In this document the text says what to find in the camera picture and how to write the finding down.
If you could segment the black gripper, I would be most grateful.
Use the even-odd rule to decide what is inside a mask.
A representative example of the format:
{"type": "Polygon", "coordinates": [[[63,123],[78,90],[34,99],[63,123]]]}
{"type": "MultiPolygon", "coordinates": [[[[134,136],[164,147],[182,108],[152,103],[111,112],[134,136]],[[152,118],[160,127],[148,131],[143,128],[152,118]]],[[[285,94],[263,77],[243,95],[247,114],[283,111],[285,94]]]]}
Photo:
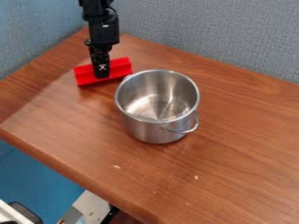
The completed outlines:
{"type": "Polygon", "coordinates": [[[119,43],[119,19],[118,15],[100,17],[83,16],[88,22],[88,46],[90,60],[98,79],[110,76],[110,51],[112,45],[119,43]]]}

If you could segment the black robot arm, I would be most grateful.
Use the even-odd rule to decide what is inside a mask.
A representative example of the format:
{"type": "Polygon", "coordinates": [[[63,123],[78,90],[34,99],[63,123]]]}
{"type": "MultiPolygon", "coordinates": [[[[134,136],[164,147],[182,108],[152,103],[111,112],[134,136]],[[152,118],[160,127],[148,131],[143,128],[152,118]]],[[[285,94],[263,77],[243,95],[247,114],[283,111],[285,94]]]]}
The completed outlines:
{"type": "Polygon", "coordinates": [[[118,12],[114,0],[79,0],[82,18],[88,22],[88,47],[94,74],[98,79],[110,76],[110,51],[120,42],[118,12]]]}

